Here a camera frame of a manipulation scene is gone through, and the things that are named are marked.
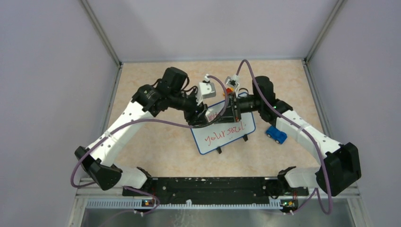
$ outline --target blue whiteboard frame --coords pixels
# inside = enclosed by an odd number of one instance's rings
[[[218,104],[220,104],[220,103],[222,103],[222,102],[224,102],[224,100],[221,101],[221,102],[215,103],[215,104],[213,104],[213,105],[211,105],[211,106],[209,106],[209,107],[218,105]],[[255,124],[255,119],[254,119],[254,117],[253,117],[253,113],[251,112],[251,114],[252,114],[252,121],[253,121],[253,128],[254,128],[254,130],[253,130],[252,132],[254,132],[254,131],[256,130],[256,124]],[[206,155],[206,154],[208,154],[208,153],[210,153],[210,152],[216,150],[216,148],[214,148],[214,149],[212,149],[212,150],[210,150],[210,151],[208,151],[208,152],[202,154],[202,153],[201,153],[201,150],[199,149],[198,143],[196,142],[195,135],[193,134],[192,129],[191,129],[191,133],[192,133],[193,140],[195,141],[196,148],[198,148],[199,154],[201,154],[201,155]],[[243,136],[238,137],[237,139],[232,140],[232,141],[230,141],[230,142],[228,142],[228,143],[225,143],[225,144],[221,145],[220,147],[223,147],[223,146],[225,146],[225,145],[227,145],[227,144],[229,144],[229,143],[232,143],[232,142],[234,142],[234,141],[236,141],[236,140],[238,140],[238,139],[242,139],[242,137],[243,137]]]

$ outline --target metal frame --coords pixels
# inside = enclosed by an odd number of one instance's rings
[[[324,39],[324,37],[327,35],[330,27],[333,24],[334,19],[337,17],[339,14],[340,10],[343,8],[345,2],[347,0],[338,0],[335,7],[333,8],[332,12],[330,13],[329,17],[327,18],[322,30],[320,31],[319,35],[317,36],[314,44],[312,45],[308,55],[302,60],[302,64],[305,70],[306,78],[309,83],[309,87],[312,92],[312,97],[314,99],[316,109],[319,115],[319,119],[321,121],[322,127],[323,127],[323,132],[328,135],[332,136],[331,128],[330,128],[330,123],[327,119],[327,114],[324,109],[324,106],[322,105],[322,99],[319,95],[317,86],[315,84],[314,76],[312,74],[312,71],[310,69],[310,62],[314,57],[314,54],[316,53],[317,49],[320,46],[320,43]],[[122,72],[122,67],[123,64],[118,58],[113,46],[110,43],[110,40],[107,38],[106,33],[104,32],[100,22],[97,20],[95,13],[93,12],[92,8],[90,7],[90,4],[88,3],[87,0],[79,0],[81,3],[83,9],[85,10],[89,20],[91,21],[94,29],[96,30],[97,34],[99,35],[99,38],[102,40],[104,47],[110,54],[111,58],[113,59],[114,63],[118,66],[118,71],[116,74],[115,82],[113,84],[113,91],[110,96],[109,100],[109,106],[105,115],[105,119],[102,125],[102,131],[101,133],[107,128],[109,119],[110,119],[110,114],[112,110],[112,106],[114,103],[115,95],[117,92],[117,87],[118,83],[120,80],[121,72]],[[80,184],[87,183],[89,181],[92,181],[90,178],[82,178],[80,180]],[[327,197],[327,195],[322,191],[321,192],[322,198]],[[69,219],[69,227],[79,227],[81,226],[82,219],[84,217],[84,212],[85,208],[88,204],[88,201],[96,201],[96,200],[101,200],[101,199],[116,199],[116,200],[129,200],[130,198],[124,198],[122,196],[122,188],[112,188],[107,191],[102,191],[97,185],[91,185],[86,188],[81,188],[77,190],[77,194],[74,200],[74,204],[72,207],[72,212],[70,215]],[[359,189],[357,188],[357,184],[353,184],[350,186],[348,189],[343,191],[340,195],[336,196],[335,199],[347,199],[349,208],[351,210],[351,215],[354,219],[355,226],[356,227],[370,227],[373,226],[371,223],[371,220],[367,214],[367,211],[365,209],[365,206],[363,204],[363,201],[360,197]]]

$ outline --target white wall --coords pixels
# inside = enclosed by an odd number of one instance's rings
[[[352,0],[312,60],[336,139],[359,149],[375,226],[400,226],[401,1]]]
[[[302,58],[337,0],[89,0],[122,61]]]
[[[115,74],[78,0],[0,1],[0,226],[67,224]]]

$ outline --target whiteboard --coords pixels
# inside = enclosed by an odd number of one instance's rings
[[[223,109],[224,101],[209,106],[206,112],[208,121],[213,120]],[[241,121],[235,123],[213,124],[200,129],[191,129],[198,151],[205,155],[218,147],[241,139],[255,131],[255,120],[252,113],[242,113]]]

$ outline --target table surface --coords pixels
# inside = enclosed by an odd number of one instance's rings
[[[125,63],[113,103],[109,126],[123,112],[132,95],[144,84],[153,84],[163,76],[166,68],[174,66],[187,72],[188,87],[196,85],[206,73],[221,80],[236,73],[240,61],[193,61]],[[307,122],[322,131],[311,90],[301,60],[250,61],[256,76],[264,75],[274,84],[276,97],[293,106]],[[241,87],[252,93],[252,79],[246,65],[240,72]],[[224,99],[215,83],[217,96],[206,99],[211,105]],[[254,112],[256,130],[249,140],[234,141],[222,148],[222,153],[198,152],[190,129],[149,122],[120,152],[117,166],[142,167],[152,176],[276,176],[289,166],[318,166],[315,159],[292,138],[279,145],[264,132],[270,124]],[[181,111],[168,109],[157,119],[186,124]]]

